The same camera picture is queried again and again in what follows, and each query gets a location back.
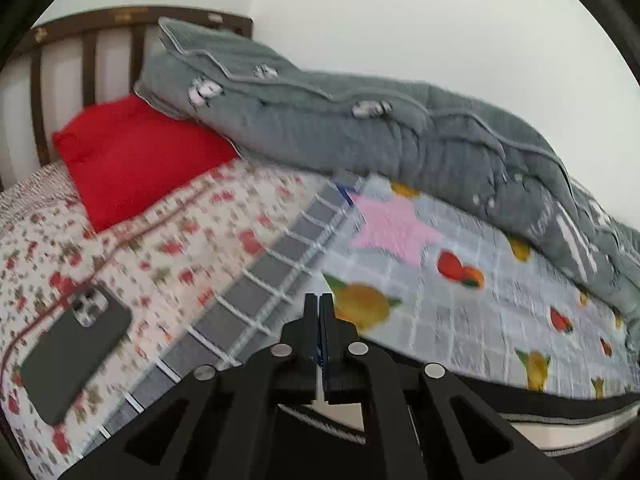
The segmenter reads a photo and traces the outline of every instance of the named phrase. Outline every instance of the wooden headboard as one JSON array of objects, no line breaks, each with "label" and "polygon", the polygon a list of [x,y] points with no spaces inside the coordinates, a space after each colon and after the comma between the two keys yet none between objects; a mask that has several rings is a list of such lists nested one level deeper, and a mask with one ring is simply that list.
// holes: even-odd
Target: wooden headboard
[{"label": "wooden headboard", "polygon": [[167,16],[204,27],[231,30],[247,38],[252,35],[254,22],[245,16],[217,10],[190,9],[186,7],[131,6],[90,10],[64,16],[52,22],[33,27],[12,53],[11,60],[25,54],[31,56],[31,119],[38,160],[41,166],[50,163],[49,147],[44,129],[42,111],[42,48],[68,38],[82,40],[82,104],[95,103],[95,65],[98,33],[110,28],[128,28],[131,33],[129,63],[129,88],[140,76],[145,51],[145,31],[158,18]]}]

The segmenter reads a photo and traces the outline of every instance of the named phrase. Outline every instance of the black smartphone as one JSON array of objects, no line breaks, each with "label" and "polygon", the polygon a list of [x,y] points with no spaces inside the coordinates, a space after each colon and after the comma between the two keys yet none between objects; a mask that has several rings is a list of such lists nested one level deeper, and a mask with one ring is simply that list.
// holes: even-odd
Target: black smartphone
[{"label": "black smartphone", "polygon": [[42,335],[20,368],[29,400],[55,426],[102,362],[125,336],[131,311],[107,288],[87,285]]}]

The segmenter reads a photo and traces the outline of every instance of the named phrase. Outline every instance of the floral bedsheet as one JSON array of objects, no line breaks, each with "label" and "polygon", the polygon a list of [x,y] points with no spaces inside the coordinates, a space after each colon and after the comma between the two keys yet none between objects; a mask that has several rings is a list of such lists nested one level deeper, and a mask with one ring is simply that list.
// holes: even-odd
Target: floral bedsheet
[{"label": "floral bedsheet", "polygon": [[[20,364],[55,317],[20,341],[5,371],[2,409],[38,479],[75,463],[95,428],[204,306],[269,246],[326,180],[236,160],[177,189],[144,214],[96,234],[65,168],[53,164],[0,194],[0,352],[61,294],[99,268],[103,282],[132,309],[126,338],[52,428],[30,404]],[[197,193],[193,203],[161,222]]]}]

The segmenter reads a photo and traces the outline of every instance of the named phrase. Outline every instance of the pink star print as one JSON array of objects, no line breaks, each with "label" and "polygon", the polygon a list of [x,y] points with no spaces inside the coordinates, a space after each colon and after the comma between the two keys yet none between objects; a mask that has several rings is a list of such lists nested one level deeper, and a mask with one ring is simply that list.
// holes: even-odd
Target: pink star print
[{"label": "pink star print", "polygon": [[414,204],[407,198],[395,196],[379,202],[355,196],[353,202],[364,216],[365,225],[351,247],[385,249],[407,263],[420,266],[425,243],[440,239],[439,232],[416,218]]}]

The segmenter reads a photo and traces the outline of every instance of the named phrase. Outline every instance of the pillow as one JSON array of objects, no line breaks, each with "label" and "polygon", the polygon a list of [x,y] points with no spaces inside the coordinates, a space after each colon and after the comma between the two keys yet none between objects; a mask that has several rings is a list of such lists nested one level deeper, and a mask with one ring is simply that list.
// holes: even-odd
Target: pillow
[{"label": "pillow", "polygon": [[85,109],[53,135],[53,145],[96,232],[237,156],[214,131],[171,119],[133,95]]}]

